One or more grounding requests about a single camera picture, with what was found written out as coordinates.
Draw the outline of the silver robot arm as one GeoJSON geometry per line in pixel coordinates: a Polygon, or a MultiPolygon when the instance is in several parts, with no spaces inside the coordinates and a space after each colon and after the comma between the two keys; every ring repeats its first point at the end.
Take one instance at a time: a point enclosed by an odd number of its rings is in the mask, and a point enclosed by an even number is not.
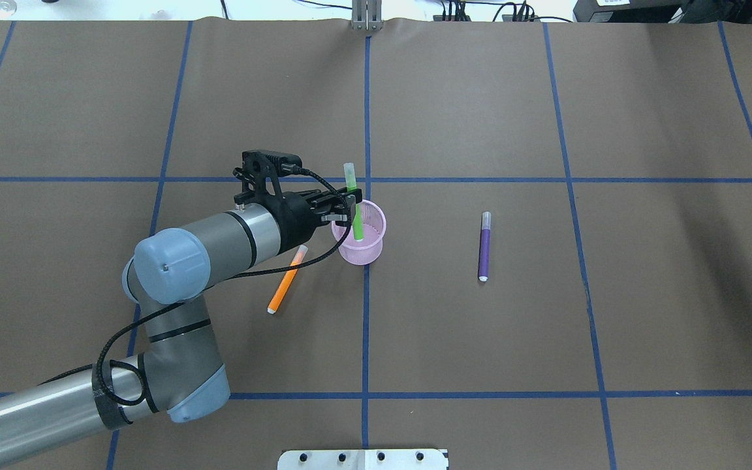
{"type": "Polygon", "coordinates": [[[0,398],[0,467],[116,431],[166,411],[196,420],[230,398],[204,292],[350,223],[361,190],[245,191],[234,208],[142,240],[123,269],[140,319],[107,341],[95,363],[0,398]]]}

